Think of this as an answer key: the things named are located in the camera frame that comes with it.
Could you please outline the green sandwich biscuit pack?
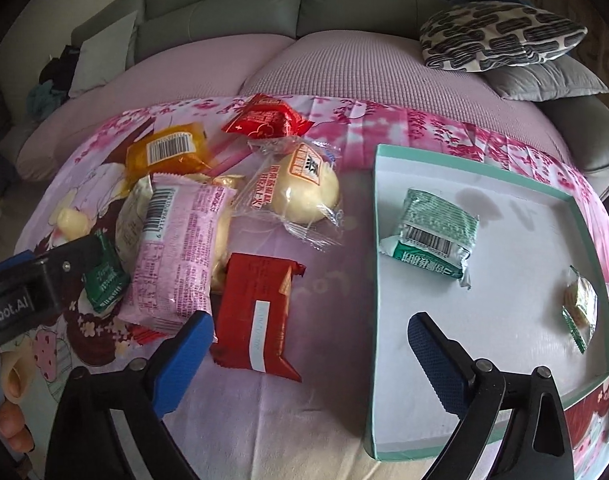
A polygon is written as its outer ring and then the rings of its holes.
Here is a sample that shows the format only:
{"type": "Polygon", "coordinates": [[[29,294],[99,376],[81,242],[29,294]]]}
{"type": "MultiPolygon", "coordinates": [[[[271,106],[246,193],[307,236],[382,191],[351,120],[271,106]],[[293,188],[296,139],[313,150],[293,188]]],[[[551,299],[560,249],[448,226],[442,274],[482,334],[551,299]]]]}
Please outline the green sandwich biscuit pack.
{"type": "Polygon", "coordinates": [[[579,351],[589,348],[598,321],[598,296],[592,283],[570,266],[563,292],[561,315],[579,351]]]}

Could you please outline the orange cake pack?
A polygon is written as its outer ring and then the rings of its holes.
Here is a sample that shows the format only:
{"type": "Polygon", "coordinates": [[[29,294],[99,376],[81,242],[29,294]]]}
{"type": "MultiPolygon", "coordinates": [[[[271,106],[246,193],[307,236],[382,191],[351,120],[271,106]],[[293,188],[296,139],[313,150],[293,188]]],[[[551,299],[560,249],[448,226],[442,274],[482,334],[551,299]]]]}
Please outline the orange cake pack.
{"type": "Polygon", "coordinates": [[[177,125],[144,136],[126,152],[126,179],[147,174],[199,174],[211,168],[214,157],[199,122],[177,125]]]}

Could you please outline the green white barcode snack pack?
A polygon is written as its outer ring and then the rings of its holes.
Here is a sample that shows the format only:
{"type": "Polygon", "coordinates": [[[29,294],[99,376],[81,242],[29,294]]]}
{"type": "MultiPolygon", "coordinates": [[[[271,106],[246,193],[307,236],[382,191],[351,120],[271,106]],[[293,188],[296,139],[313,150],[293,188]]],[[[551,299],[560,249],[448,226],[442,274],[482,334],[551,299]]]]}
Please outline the green white barcode snack pack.
{"type": "Polygon", "coordinates": [[[379,252],[394,260],[452,278],[471,287],[468,263],[480,222],[444,198],[409,188],[397,224],[379,240],[379,252]]]}

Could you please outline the round bun clear wrapper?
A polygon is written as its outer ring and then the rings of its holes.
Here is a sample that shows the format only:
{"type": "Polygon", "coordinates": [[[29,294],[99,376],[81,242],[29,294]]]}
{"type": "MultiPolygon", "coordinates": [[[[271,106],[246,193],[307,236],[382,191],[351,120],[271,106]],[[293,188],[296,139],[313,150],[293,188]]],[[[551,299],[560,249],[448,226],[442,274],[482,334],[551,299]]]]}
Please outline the round bun clear wrapper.
{"type": "Polygon", "coordinates": [[[277,222],[319,250],[343,237],[337,164],[341,151],[325,142],[288,138],[252,141],[260,166],[233,203],[237,216],[277,222]]]}

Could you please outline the black white patterned pillow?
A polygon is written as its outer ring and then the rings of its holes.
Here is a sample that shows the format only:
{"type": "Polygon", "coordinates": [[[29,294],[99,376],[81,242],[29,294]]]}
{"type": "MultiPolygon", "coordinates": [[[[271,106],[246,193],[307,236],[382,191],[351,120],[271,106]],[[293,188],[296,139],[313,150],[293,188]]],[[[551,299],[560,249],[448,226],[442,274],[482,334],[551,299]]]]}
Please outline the black white patterned pillow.
{"type": "Polygon", "coordinates": [[[433,14],[421,26],[420,47],[430,68],[484,73],[557,60],[586,35],[586,26],[534,6],[469,2],[433,14]]]}

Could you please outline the grey sofa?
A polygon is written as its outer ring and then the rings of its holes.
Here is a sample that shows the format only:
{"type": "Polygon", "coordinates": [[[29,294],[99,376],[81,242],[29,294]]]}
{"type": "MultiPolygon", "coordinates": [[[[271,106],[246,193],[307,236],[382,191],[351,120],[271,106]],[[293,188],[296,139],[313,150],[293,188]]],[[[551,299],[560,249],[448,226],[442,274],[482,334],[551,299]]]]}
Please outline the grey sofa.
{"type": "MultiPolygon", "coordinates": [[[[314,32],[357,30],[415,40],[420,47],[421,26],[455,1],[114,0],[73,29],[70,42],[81,51],[85,40],[126,14],[137,12],[126,70],[183,44],[238,35],[278,35],[299,40],[314,32]]],[[[599,196],[609,197],[606,102],[597,96],[578,96],[533,104],[561,133],[571,154],[570,162],[587,177],[599,196]]]]}

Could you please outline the dark clothes pile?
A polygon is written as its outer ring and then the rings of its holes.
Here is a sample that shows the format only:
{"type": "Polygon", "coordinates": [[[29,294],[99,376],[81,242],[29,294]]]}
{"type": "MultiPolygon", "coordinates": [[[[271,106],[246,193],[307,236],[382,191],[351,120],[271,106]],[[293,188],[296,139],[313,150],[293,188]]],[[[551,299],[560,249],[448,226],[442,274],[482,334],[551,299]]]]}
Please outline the dark clothes pile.
{"type": "Polygon", "coordinates": [[[27,116],[31,120],[42,122],[69,99],[79,58],[80,49],[68,44],[43,67],[39,82],[27,95],[27,116]]]}

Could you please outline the red heart snack pack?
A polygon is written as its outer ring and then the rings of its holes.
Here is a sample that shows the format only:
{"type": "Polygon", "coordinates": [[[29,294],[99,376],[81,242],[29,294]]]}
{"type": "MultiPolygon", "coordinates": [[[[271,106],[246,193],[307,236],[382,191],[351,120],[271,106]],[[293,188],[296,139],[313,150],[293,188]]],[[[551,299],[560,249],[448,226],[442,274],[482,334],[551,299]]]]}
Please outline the red heart snack pack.
{"type": "Polygon", "coordinates": [[[314,122],[304,118],[285,101],[256,94],[221,130],[252,140],[270,140],[303,136],[313,126],[314,122]]]}

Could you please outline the grey cushion right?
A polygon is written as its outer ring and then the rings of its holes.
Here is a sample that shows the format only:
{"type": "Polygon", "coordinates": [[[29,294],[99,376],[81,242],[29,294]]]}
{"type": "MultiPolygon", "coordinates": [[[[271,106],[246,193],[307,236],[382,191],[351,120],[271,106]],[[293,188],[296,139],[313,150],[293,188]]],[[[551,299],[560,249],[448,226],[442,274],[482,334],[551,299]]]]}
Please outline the grey cushion right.
{"type": "Polygon", "coordinates": [[[506,66],[483,74],[504,100],[546,102],[609,93],[607,84],[569,55],[544,64],[506,66]]]}

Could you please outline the pink bread pack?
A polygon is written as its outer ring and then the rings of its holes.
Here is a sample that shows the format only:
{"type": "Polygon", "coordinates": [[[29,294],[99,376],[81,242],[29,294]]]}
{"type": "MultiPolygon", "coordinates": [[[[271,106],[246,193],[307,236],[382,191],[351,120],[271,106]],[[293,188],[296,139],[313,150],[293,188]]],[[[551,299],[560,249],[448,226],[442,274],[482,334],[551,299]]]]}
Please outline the pink bread pack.
{"type": "Polygon", "coordinates": [[[154,174],[152,188],[118,317],[174,335],[194,313],[212,313],[216,235],[236,191],[176,174],[154,174]]]}

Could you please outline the teal rimmed white tray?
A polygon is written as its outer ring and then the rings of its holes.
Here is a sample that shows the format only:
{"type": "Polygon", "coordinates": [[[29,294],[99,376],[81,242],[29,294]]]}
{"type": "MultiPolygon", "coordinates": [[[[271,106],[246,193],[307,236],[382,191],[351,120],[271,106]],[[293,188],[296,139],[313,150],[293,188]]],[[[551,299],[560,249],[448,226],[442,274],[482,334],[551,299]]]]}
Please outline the teal rimmed white tray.
{"type": "Polygon", "coordinates": [[[376,261],[373,388],[366,447],[376,460],[440,453],[456,426],[407,340],[409,319],[426,312],[449,338],[500,370],[553,373],[572,408],[609,382],[609,298],[594,231],[572,195],[483,162],[380,145],[374,169],[375,230],[389,236],[408,190],[417,188],[480,221],[470,285],[388,256],[376,261]],[[561,315],[570,274],[599,298],[597,331],[580,351],[561,315]]]}

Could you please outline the dark red wafer pack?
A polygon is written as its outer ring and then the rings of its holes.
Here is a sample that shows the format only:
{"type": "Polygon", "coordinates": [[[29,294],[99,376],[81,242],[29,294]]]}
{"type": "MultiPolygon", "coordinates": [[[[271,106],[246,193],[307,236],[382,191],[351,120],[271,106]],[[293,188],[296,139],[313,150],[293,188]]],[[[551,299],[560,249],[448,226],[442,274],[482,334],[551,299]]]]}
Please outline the dark red wafer pack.
{"type": "Polygon", "coordinates": [[[300,382],[284,351],[292,281],[304,273],[295,260],[231,255],[210,348],[216,364],[300,382]]]}

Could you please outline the small dark green packet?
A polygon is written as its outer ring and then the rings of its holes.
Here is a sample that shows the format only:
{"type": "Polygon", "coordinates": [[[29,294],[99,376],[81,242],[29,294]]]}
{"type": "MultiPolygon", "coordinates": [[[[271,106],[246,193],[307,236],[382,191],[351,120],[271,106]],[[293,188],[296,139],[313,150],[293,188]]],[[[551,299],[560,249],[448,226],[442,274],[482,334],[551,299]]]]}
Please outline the small dark green packet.
{"type": "Polygon", "coordinates": [[[99,263],[83,275],[84,289],[93,311],[107,315],[128,289],[130,276],[122,268],[116,248],[106,234],[98,231],[94,236],[102,250],[99,263]]]}

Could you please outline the light grey cushion left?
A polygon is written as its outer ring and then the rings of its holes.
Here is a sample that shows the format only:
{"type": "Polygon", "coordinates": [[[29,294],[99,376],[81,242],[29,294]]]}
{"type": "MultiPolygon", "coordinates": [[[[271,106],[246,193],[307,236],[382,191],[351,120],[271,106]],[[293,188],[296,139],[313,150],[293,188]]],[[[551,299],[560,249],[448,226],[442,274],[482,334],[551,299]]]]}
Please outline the light grey cushion left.
{"type": "Polygon", "coordinates": [[[126,14],[83,42],[68,92],[70,99],[103,87],[126,70],[136,19],[137,12],[126,14]]]}

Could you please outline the cream bread pack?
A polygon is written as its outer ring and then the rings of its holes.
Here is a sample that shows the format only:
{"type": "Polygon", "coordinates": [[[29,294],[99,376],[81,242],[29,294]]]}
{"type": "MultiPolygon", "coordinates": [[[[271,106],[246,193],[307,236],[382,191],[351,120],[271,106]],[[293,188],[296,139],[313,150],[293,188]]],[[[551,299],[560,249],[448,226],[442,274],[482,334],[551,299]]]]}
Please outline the cream bread pack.
{"type": "MultiPolygon", "coordinates": [[[[245,183],[241,174],[221,174],[209,177],[205,174],[185,174],[185,178],[199,183],[227,186],[239,190],[245,183]]],[[[142,177],[133,186],[126,197],[116,221],[116,235],[114,245],[122,263],[122,268],[130,275],[134,273],[140,236],[143,232],[147,208],[152,199],[152,180],[142,177]]],[[[211,290],[215,294],[222,294],[225,283],[225,266],[227,263],[227,240],[232,220],[232,205],[228,204],[216,225],[216,242],[214,243],[214,256],[211,274],[211,290]]]]}

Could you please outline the pink sofa seat cover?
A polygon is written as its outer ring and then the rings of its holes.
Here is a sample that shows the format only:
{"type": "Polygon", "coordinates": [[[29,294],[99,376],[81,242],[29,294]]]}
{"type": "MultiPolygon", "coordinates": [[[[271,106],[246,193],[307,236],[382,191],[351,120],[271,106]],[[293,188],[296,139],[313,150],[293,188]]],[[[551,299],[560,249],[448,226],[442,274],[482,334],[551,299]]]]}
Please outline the pink sofa seat cover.
{"type": "Polygon", "coordinates": [[[97,127],[125,110],[254,93],[411,107],[505,134],[562,162],[571,159],[561,133],[535,104],[501,99],[477,74],[431,70],[417,41],[327,30],[299,40],[212,38],[152,55],[50,114],[24,142],[16,168],[24,180],[50,179],[97,127]]]}

